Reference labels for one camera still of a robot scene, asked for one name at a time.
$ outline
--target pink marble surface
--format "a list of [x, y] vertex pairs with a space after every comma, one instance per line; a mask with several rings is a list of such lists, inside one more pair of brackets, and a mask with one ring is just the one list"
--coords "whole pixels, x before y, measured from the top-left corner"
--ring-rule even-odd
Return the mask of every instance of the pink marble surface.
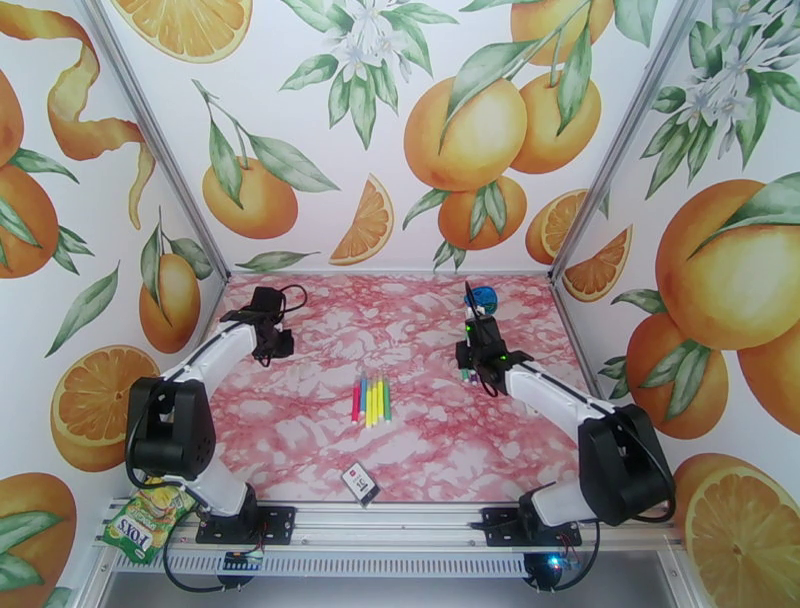
[[[461, 380], [464, 280], [491, 285], [496, 318], [520, 349], [584, 388], [544, 277], [440, 275], [236, 276], [221, 310], [256, 285], [301, 283], [308, 305], [287, 315], [295, 355], [264, 369], [243, 360], [212, 399], [218, 450], [261, 499], [352, 500], [340, 479], [360, 461], [382, 501], [505, 501], [574, 478], [575, 444], [520, 402]], [[391, 422], [351, 423], [362, 372], [391, 380]]]

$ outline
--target blue marker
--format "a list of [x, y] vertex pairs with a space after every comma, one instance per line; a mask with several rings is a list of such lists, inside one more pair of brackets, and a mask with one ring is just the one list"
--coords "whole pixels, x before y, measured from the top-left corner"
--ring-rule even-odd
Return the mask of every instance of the blue marker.
[[361, 411], [367, 411], [367, 377], [364, 374], [361, 375]]

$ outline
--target green marker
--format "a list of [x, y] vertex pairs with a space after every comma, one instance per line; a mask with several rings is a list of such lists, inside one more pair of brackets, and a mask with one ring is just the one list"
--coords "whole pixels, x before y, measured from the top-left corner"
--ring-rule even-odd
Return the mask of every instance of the green marker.
[[389, 402], [389, 379], [383, 379], [383, 403], [384, 403], [384, 412], [383, 418], [384, 420], [391, 421], [392, 419], [392, 406]]

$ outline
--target mounting plate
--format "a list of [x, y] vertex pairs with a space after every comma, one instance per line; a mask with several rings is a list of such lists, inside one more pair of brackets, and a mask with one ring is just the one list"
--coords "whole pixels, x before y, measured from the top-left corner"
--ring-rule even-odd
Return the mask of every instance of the mounting plate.
[[[198, 544], [216, 545], [289, 545], [294, 532], [295, 507], [259, 506], [255, 525], [246, 533], [224, 526], [212, 517], [201, 521], [195, 538]], [[258, 532], [264, 531], [259, 539]]]
[[480, 524], [473, 525], [481, 530], [489, 547], [558, 547], [564, 544], [562, 538], [574, 547], [583, 544], [578, 524], [568, 523], [555, 528], [543, 528], [531, 539], [519, 520], [518, 509], [488, 507], [481, 509]]

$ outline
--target snack bag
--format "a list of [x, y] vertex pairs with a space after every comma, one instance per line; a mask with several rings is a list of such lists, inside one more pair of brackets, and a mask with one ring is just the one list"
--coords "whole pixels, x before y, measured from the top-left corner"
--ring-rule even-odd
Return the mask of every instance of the snack bag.
[[106, 526], [103, 541], [122, 549], [132, 562], [149, 564], [164, 546], [175, 522], [194, 504], [191, 496], [175, 486], [138, 490]]

